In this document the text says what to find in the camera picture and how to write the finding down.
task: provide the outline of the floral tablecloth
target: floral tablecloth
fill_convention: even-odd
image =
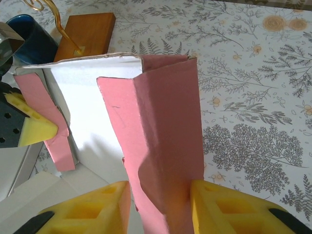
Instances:
[[[205,179],[273,201],[312,225],[312,12],[210,0],[55,0],[69,15],[114,12],[109,52],[198,58]],[[0,3],[0,21],[48,9]],[[57,173],[43,147],[34,174]]]

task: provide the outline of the white cardboard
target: white cardboard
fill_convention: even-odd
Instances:
[[[142,73],[140,58],[104,55],[17,69],[18,75],[33,72],[46,83],[65,116],[79,162],[109,183],[128,180],[121,161],[123,153],[96,79],[134,78]]]
[[[75,171],[64,173],[63,178],[41,172],[0,202],[0,233],[13,233],[41,210],[107,184],[80,163]],[[133,202],[128,233],[143,233],[140,216]]]
[[[2,81],[18,87],[10,73],[5,74]],[[41,147],[42,142],[25,147],[0,149],[0,201],[29,179]]]

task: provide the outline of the blue mug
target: blue mug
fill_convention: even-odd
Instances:
[[[27,65],[53,62],[58,44],[34,18],[18,15],[7,24],[25,40],[14,54],[21,62]]]

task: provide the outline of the corrugated cardboard edge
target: corrugated cardboard edge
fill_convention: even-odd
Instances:
[[[111,53],[111,54],[105,54],[105,55],[96,55],[96,56],[86,56],[86,57],[79,57],[79,58],[63,59],[63,60],[60,60],[60,61],[57,61],[57,62],[51,62],[51,63],[40,64],[40,65],[27,65],[27,66],[17,67],[15,71],[18,74],[18,70],[20,68],[28,68],[28,67],[40,68],[42,66],[54,65],[54,64],[59,64],[59,63],[69,62],[69,61],[79,61],[79,60],[87,60],[87,59],[100,59],[100,58],[111,58],[111,57],[124,57],[124,56],[132,56],[132,57],[135,57],[135,58],[138,58],[138,59],[142,60],[140,55],[133,54],[133,53],[126,53],[126,52],[124,52],[124,53],[118,52],[118,53]]]

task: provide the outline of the orange flower print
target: orange flower print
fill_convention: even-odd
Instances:
[[[217,97],[213,99],[213,104],[214,104],[214,107],[218,107],[220,105],[220,99],[218,99]]]
[[[253,52],[255,54],[258,55],[260,53],[260,51],[261,51],[261,47],[260,46],[256,45],[256,46],[253,47]]]
[[[235,53],[235,55],[233,55],[233,59],[235,59],[235,60],[240,60],[240,59],[242,59],[241,57],[241,55],[239,55],[236,51],[234,51],[234,53]]]
[[[222,175],[220,172],[218,172],[217,174],[215,174],[215,175],[211,175],[210,177],[208,177],[208,178],[210,178],[210,179],[213,179],[213,182],[215,183],[215,181],[217,181],[217,182],[220,182],[220,181],[225,181],[225,175]]]
[[[249,56],[250,58],[258,55],[262,50],[260,44],[256,44],[254,41],[252,47],[248,47],[247,49],[252,52],[251,55]]]
[[[295,31],[302,31],[308,27],[305,19],[293,19],[288,23],[288,27]]]
[[[263,27],[269,32],[278,32],[284,29],[286,21],[281,16],[268,16],[263,20]]]

